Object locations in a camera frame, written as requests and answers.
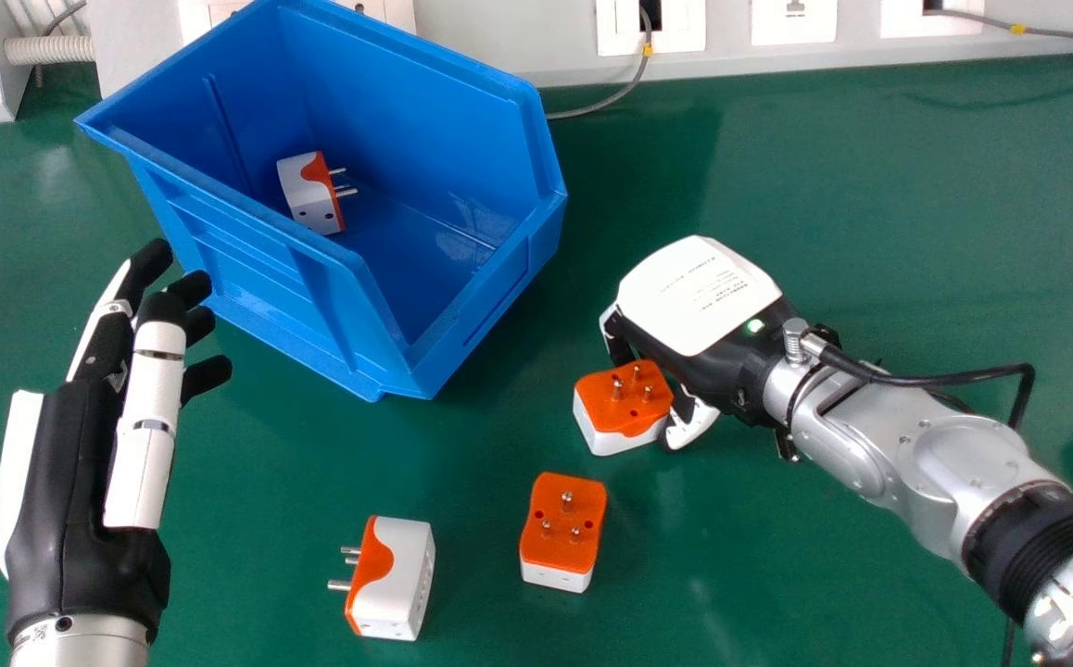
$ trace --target robotic hand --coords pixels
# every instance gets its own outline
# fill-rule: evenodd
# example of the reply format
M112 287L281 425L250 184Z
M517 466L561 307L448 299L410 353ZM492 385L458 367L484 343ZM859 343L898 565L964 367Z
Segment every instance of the robotic hand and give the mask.
M18 390L0 461L0 570L10 582L11 667L143 667L170 591L157 535L178 410L226 383L216 356L186 367L215 328L194 271L144 291L173 263L166 241L126 261L88 317L67 380Z
M753 263L701 236L631 269L600 325L615 366L649 357L679 384L664 448L685 447L719 414L774 428L782 459L815 461L983 587L1024 626L1035 664L1073 667L1073 491L1029 458L1015 428L934 397L938 385L1023 374L1016 427L1031 367L888 375L800 320Z

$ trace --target bolt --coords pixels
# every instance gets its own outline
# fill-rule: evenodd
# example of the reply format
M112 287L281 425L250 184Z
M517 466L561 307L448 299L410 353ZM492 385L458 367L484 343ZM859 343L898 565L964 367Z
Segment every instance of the bolt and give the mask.
M803 317L793 316L783 323L783 354L791 366L799 366L808 360L808 353L799 346L799 339L808 330Z

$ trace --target blue plastic bin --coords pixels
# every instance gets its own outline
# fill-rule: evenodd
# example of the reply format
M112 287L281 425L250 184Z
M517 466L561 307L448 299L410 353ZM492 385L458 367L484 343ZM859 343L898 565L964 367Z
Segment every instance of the blue plastic bin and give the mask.
M258 1L76 122L223 320L368 401L433 398L561 234L531 85L326 0ZM346 233L290 219L275 163L315 149Z

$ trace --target orange and white plug adapter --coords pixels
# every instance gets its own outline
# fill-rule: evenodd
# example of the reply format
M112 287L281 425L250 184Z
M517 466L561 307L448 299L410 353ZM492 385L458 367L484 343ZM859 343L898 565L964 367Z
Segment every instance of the orange and white plug adapter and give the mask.
M541 473L519 533L519 577L574 594L587 590L605 512L607 489L601 481Z
M350 184L335 186L334 177L346 173L346 167L326 166L322 151L278 160L277 178L295 222L324 236L344 232L347 223L338 202L359 193Z
M640 358L591 372L574 385L574 418L594 456L609 456L658 439L673 391L655 360Z
M326 588L347 591L343 613L361 637L414 641L422 632L433 580L433 532L424 521L371 516L358 548L340 548L355 566L350 582Z

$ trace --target green table surface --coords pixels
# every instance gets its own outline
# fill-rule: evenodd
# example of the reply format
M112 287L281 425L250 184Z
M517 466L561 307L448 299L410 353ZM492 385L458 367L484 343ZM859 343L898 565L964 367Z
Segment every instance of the green table surface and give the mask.
M124 161L71 122L91 71L50 70L0 125L0 440L12 390L61 380L103 284L160 233ZM1035 362L1025 434L1073 481L1073 57L642 85L554 138L559 252L436 400L365 404L226 324L203 343L236 374L180 421L151 664L997 667L981 589L777 460L769 432L727 418L676 456L596 459L571 388L607 364L596 317L622 273L705 234L894 371ZM964 396L1000 414L1013 384ZM607 485L585 595L519 579L544 470ZM354 637L324 588L371 514L433 527L417 642ZM0 664L5 596L0 578Z

